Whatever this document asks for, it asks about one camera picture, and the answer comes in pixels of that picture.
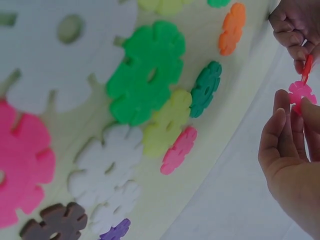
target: light pink flower piece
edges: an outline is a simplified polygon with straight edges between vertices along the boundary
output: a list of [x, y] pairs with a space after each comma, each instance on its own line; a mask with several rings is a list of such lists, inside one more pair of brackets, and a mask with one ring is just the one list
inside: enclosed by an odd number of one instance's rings
[[180, 134], [173, 147], [171, 147], [165, 154], [160, 172], [163, 175], [172, 174], [176, 168], [184, 162], [186, 155], [190, 153], [194, 147], [195, 140], [197, 139], [198, 131], [189, 126]]
[[43, 200], [44, 190], [54, 178], [56, 158], [49, 148], [51, 137], [41, 120], [23, 114], [14, 127], [17, 113], [0, 101], [0, 228], [18, 222], [16, 209], [31, 214]]
[[296, 81], [289, 87], [290, 103], [295, 104], [293, 109], [299, 115], [301, 115], [301, 100], [306, 97], [313, 104], [317, 104], [317, 98], [312, 94], [312, 88], [307, 84], [304, 85], [302, 81]]

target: brown flower piece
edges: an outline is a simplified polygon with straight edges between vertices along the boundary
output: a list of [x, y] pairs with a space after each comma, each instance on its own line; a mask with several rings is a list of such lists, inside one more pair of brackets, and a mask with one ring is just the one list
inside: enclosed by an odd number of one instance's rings
[[85, 210], [75, 202], [66, 207], [50, 206], [40, 212], [42, 222], [27, 222], [20, 232], [23, 240], [78, 240], [88, 222]]

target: interlocking plastic flower piece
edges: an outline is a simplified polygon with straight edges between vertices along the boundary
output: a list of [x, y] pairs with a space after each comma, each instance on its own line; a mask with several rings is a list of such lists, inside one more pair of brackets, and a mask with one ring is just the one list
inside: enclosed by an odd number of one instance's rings
[[131, 222], [129, 219], [124, 219], [116, 227], [111, 227], [110, 231], [100, 235], [99, 240], [120, 240], [129, 231]]
[[171, 147], [164, 156], [160, 170], [162, 174], [170, 175], [175, 169], [180, 167], [186, 155], [188, 155], [194, 147], [197, 136], [198, 131], [191, 126], [187, 127], [186, 130], [181, 133], [173, 147]]
[[184, 36], [166, 21], [140, 27], [124, 43], [127, 60], [106, 85], [113, 99], [110, 111], [121, 124], [137, 126], [147, 121], [170, 98], [183, 69]]
[[235, 3], [223, 22], [223, 33], [219, 38], [219, 49], [222, 56], [232, 54], [237, 48], [237, 43], [242, 37], [242, 28], [246, 24], [246, 6]]
[[102, 204], [132, 179], [143, 155], [143, 133], [138, 127], [116, 125], [104, 133], [105, 144], [92, 141], [76, 160], [80, 171], [71, 173], [68, 191], [84, 207]]
[[146, 11], [160, 15], [172, 15], [180, 12], [185, 4], [194, 0], [138, 0], [139, 5]]
[[117, 226], [130, 213], [141, 194], [141, 187], [134, 181], [128, 181], [123, 187], [116, 188], [115, 194], [106, 205], [99, 205], [91, 215], [89, 227], [95, 234], [109, 231]]
[[143, 131], [143, 154], [157, 158], [165, 154], [175, 143], [187, 124], [192, 96], [183, 89], [173, 92], [171, 98], [152, 116], [151, 123]]
[[317, 104], [317, 98], [312, 94], [312, 89], [303, 81], [296, 81], [289, 87], [290, 103], [295, 104], [293, 109], [299, 115], [301, 115], [301, 100], [306, 97], [311, 103]]
[[212, 61], [202, 70], [195, 86], [191, 91], [192, 104], [190, 117], [198, 118], [214, 99], [213, 94], [218, 90], [222, 67], [220, 63]]
[[85, 210], [72, 202], [50, 206], [40, 212], [42, 222], [30, 220], [20, 232], [22, 240], [78, 240], [88, 217]]
[[7, 100], [33, 114], [46, 110], [51, 91], [57, 91], [58, 113], [83, 104], [92, 93], [91, 74], [105, 84], [125, 57], [115, 39], [132, 35], [139, 10], [136, 0], [36, 0], [30, 7], [2, 2], [2, 12], [18, 17], [13, 27], [1, 28], [1, 54], [8, 57], [0, 64], [0, 79], [20, 69]]
[[314, 56], [310, 54], [306, 59], [306, 62], [304, 64], [304, 69], [301, 75], [301, 81], [303, 82], [303, 84], [306, 84], [308, 82], [309, 74], [311, 73], [313, 64], [314, 64]]
[[208, 4], [213, 8], [226, 7], [231, 0], [207, 0]]
[[56, 158], [51, 137], [41, 120], [23, 114], [14, 127], [17, 113], [0, 101], [0, 228], [18, 222], [16, 209], [31, 214], [45, 197], [40, 184], [54, 178]]

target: yellow flower piece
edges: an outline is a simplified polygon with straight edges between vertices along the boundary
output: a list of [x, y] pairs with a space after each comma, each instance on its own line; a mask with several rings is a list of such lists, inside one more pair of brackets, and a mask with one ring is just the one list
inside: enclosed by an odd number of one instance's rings
[[146, 11], [156, 12], [160, 15], [172, 15], [181, 11], [185, 4], [194, 0], [138, 0], [139, 5]]
[[143, 154], [158, 158], [175, 143], [187, 124], [192, 96], [190, 92], [177, 89], [160, 111], [152, 115], [151, 123], [143, 131]]

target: flower center hole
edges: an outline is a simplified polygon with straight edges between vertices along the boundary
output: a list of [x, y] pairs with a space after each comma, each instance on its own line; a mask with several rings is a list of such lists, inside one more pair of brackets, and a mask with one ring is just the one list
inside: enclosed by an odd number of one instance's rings
[[16, 24], [17, 16], [12, 12], [0, 12], [0, 26], [13, 27]]
[[148, 82], [148, 83], [151, 83], [151, 82], [156, 78], [156, 75], [157, 75], [157, 69], [154, 68], [154, 69], [152, 69], [151, 72], [149, 73], [147, 82]]
[[209, 93], [209, 91], [210, 91], [210, 87], [208, 86], [204, 91], [204, 95], [207, 95]]
[[116, 215], [118, 212], [121, 211], [121, 206], [118, 206], [114, 211], [113, 214]]
[[53, 233], [51, 236], [50, 236], [50, 240], [59, 240], [59, 238], [60, 238], [60, 233], [58, 233], [58, 232], [55, 232], [55, 233]]
[[5, 172], [0, 170], [0, 185], [5, 181]]
[[173, 121], [169, 122], [168, 125], [166, 126], [166, 131], [170, 132], [173, 127], [174, 127], [174, 122]]
[[111, 166], [105, 171], [105, 175], [108, 175], [108, 174], [110, 174], [111, 172], [113, 172], [113, 170], [115, 169], [115, 163], [113, 162], [112, 164], [111, 164]]
[[83, 35], [84, 27], [85, 23], [79, 15], [70, 14], [60, 22], [57, 37], [63, 44], [72, 44]]

